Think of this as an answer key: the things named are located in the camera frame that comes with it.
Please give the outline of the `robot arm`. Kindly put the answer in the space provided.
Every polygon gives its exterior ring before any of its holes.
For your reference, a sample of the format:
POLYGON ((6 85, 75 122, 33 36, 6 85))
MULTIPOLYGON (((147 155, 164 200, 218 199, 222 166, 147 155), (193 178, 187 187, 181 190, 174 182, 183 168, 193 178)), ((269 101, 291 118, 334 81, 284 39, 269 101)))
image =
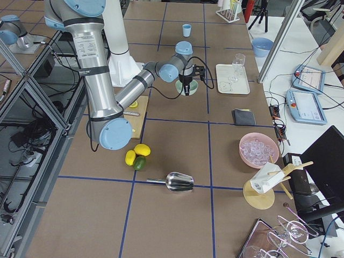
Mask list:
POLYGON ((168 61, 136 63, 130 56, 119 1, 45 1, 46 25, 69 32, 80 63, 89 97, 91 141, 118 150, 128 144, 132 127, 124 116, 129 107, 153 82, 179 79, 188 95, 195 76, 205 69, 193 64, 191 43, 176 44, 168 61))

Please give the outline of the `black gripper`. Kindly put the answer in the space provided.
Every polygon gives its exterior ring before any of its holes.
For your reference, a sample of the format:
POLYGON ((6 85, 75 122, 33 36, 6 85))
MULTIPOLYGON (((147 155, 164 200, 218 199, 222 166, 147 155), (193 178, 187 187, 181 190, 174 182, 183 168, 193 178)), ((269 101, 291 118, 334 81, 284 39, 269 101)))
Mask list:
POLYGON ((179 81, 182 82, 184 95, 190 95, 190 82, 194 79, 195 76, 199 76, 201 81, 205 80, 205 67, 198 66, 193 64, 188 69, 181 71, 179 73, 179 81))

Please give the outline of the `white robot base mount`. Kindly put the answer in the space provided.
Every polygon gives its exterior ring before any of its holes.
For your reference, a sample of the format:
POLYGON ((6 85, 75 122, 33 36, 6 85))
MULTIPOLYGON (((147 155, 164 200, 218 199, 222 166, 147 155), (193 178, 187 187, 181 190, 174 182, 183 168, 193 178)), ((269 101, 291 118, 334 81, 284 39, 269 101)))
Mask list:
POLYGON ((114 87, 124 87, 141 72, 143 64, 135 62, 130 55, 120 1, 110 0, 105 3, 103 19, 107 45, 110 50, 111 81, 114 87))

